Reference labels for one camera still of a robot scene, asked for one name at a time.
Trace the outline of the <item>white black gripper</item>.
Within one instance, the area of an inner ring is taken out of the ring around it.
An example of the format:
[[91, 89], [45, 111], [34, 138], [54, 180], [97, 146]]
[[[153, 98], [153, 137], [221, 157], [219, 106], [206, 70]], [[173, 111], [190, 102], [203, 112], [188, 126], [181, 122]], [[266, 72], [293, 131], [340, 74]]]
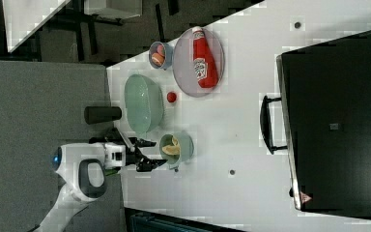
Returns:
[[[122, 144], [105, 143], [105, 169], [121, 168], [131, 164], [136, 164], [136, 148], [155, 147], [154, 141], [143, 138], [131, 137], [129, 147]], [[137, 172], [151, 172], [154, 169], [164, 165], [166, 159], [141, 159], [136, 164]]]

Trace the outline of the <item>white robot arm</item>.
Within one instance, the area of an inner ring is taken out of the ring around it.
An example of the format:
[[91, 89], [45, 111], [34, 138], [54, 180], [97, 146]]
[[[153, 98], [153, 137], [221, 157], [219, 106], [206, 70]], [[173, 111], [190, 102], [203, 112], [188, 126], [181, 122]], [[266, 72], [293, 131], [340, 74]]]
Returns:
[[142, 154], [142, 147], [155, 145], [130, 137], [128, 141], [92, 138], [88, 143], [60, 146], [52, 163], [65, 183], [42, 222], [28, 232], [63, 232], [75, 215], [105, 195], [107, 170], [119, 171], [134, 164], [137, 172], [151, 172], [166, 164], [166, 159], [150, 159]]

